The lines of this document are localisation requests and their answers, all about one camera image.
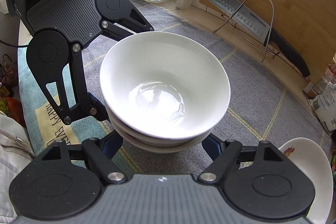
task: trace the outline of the knife blade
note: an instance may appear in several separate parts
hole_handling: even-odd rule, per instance
[[[230,16],[241,4],[238,0],[209,0],[219,10]],[[268,33],[271,31],[269,42],[275,43],[280,52],[301,72],[303,77],[310,75],[307,64],[301,55],[270,25],[252,10],[243,5],[232,17],[246,32],[266,46]]]

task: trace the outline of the stacked bowl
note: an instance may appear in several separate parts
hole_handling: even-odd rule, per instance
[[[218,59],[196,41],[168,32],[138,33],[115,44],[102,62],[100,87],[115,130],[156,153],[200,143],[230,102]]]

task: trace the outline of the barcode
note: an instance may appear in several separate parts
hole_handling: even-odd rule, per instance
[[[313,101],[313,109],[316,111],[320,108],[319,101],[315,100]]]

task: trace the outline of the metal screw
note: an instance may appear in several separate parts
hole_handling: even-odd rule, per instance
[[[204,181],[214,181],[217,178],[217,176],[213,173],[203,173],[200,177]]]
[[[75,44],[73,45],[72,49],[74,52],[79,52],[79,50],[81,49],[81,46],[79,44]]]
[[[64,124],[66,124],[67,126],[71,123],[71,118],[69,116],[66,116],[64,118]]]
[[[113,172],[109,173],[107,177],[109,178],[109,180],[119,181],[122,180],[125,177],[125,175],[120,172]]]
[[[109,26],[109,24],[107,23],[107,21],[103,21],[101,23],[101,25],[103,26],[103,28],[107,28]]]
[[[95,109],[94,107],[92,107],[92,108],[90,109],[90,114],[91,114],[91,115],[96,115],[96,114],[97,114],[97,109]]]

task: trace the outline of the black cable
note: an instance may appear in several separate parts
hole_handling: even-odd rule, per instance
[[[1,44],[4,44],[4,45],[6,45],[6,46],[9,46],[9,47],[14,47],[14,48],[26,48],[26,47],[28,47],[28,45],[11,45],[11,44],[8,44],[8,43],[6,43],[5,41],[2,41],[1,39],[0,39],[0,43]]]

